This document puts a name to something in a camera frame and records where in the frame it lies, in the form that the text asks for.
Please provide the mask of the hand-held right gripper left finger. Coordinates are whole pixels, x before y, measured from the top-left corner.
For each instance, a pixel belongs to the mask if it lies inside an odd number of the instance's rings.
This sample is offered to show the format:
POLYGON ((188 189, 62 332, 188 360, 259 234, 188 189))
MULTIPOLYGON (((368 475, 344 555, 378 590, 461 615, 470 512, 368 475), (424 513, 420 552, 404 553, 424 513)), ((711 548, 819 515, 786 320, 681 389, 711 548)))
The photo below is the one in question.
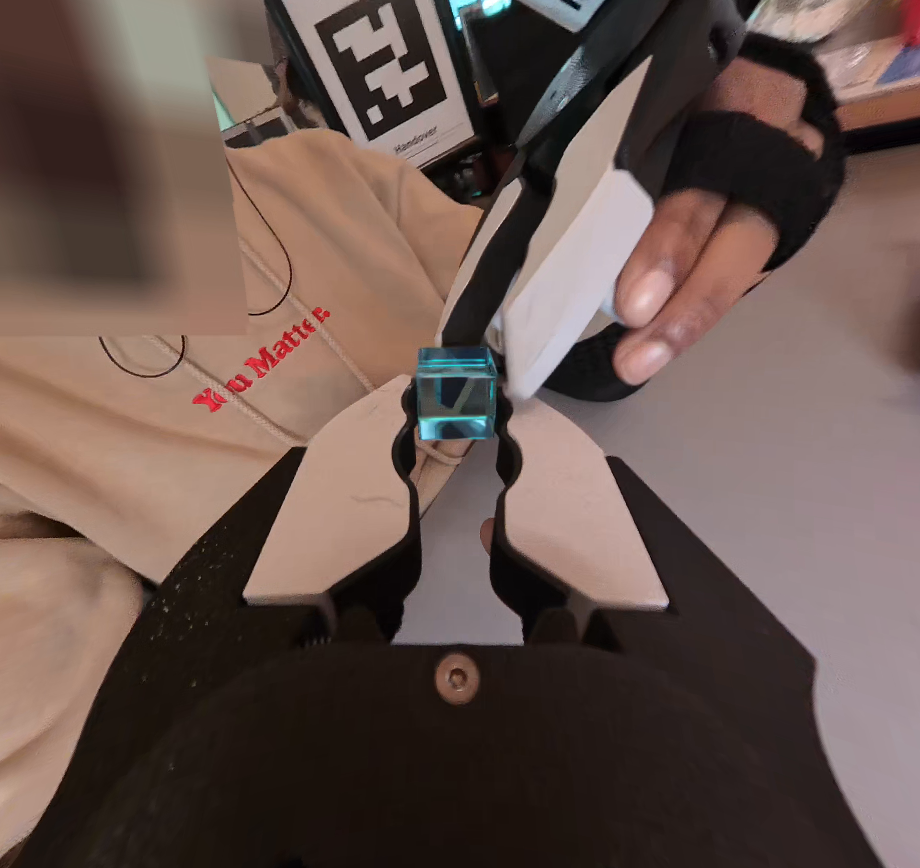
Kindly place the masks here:
POLYGON ((312 438, 243 591, 248 605, 319 607, 336 629, 351 609, 385 640, 421 572, 411 379, 398 376, 312 438))

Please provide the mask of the framed black-white marker sign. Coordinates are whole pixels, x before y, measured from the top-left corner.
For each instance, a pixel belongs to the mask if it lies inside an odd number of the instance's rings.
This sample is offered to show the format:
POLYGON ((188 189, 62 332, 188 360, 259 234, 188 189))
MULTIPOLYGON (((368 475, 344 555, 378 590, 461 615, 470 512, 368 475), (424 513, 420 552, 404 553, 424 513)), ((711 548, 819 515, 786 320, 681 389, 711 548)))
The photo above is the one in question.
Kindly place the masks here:
POLYGON ((446 0, 264 0, 326 123, 422 170, 474 149, 473 91, 446 0))

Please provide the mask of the clear acrylic cube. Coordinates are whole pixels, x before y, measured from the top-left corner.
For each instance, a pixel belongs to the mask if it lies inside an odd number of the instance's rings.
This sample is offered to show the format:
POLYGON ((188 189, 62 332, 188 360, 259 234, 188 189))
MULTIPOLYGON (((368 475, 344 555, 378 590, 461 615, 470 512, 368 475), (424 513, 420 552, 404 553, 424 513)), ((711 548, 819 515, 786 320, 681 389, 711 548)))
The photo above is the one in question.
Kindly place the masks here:
POLYGON ((415 374, 421 441, 494 436, 498 371, 486 346, 425 347, 415 374))

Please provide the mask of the person's left hand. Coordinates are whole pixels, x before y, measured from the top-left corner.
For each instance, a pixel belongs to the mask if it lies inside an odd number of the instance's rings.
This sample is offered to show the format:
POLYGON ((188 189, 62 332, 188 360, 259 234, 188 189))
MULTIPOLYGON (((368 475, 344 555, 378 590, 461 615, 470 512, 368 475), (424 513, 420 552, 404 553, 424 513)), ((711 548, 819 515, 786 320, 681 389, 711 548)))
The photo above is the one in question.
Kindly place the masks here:
MULTIPOLYGON (((736 59, 698 104, 742 114, 822 154, 821 134, 802 119, 806 85, 785 72, 736 59)), ((617 280, 615 310, 627 334, 615 348, 619 379, 638 387, 701 340, 766 276, 778 232, 760 211, 688 189, 662 198, 617 280)))

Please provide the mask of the wooden-edged table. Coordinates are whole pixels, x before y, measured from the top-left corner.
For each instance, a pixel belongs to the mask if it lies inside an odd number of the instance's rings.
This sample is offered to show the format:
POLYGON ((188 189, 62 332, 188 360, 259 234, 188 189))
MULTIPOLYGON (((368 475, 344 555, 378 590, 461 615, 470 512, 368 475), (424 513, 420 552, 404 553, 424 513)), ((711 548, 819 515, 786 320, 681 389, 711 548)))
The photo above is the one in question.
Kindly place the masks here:
POLYGON ((891 36, 818 54, 849 155, 918 144, 918 52, 891 36))

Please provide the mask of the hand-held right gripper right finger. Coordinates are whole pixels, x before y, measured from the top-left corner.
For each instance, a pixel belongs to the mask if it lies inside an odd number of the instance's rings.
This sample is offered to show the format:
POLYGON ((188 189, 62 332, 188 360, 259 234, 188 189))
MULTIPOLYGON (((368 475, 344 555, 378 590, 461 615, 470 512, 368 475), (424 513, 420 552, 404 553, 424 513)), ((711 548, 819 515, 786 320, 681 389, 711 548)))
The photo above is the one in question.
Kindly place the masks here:
POLYGON ((538 399, 500 395, 496 436, 502 490, 490 583, 520 619, 523 641, 534 641, 541 621, 569 620, 580 639, 596 612, 669 609, 603 449, 538 399))

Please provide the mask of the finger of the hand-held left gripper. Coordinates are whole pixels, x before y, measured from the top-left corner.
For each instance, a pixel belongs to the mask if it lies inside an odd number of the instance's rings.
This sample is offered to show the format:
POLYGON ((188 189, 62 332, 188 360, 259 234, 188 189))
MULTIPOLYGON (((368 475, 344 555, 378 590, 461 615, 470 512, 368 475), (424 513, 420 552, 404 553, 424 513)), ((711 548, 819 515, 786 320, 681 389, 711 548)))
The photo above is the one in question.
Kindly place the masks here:
POLYGON ((509 297, 528 287, 546 261, 540 230, 548 194, 526 180, 505 185, 482 218, 450 288, 439 324, 439 346, 483 343, 509 297))
POLYGON ((653 215, 649 193, 615 166, 615 153, 646 78, 647 57, 572 138, 546 216, 501 308, 506 389, 528 400, 609 309, 615 281, 653 215))

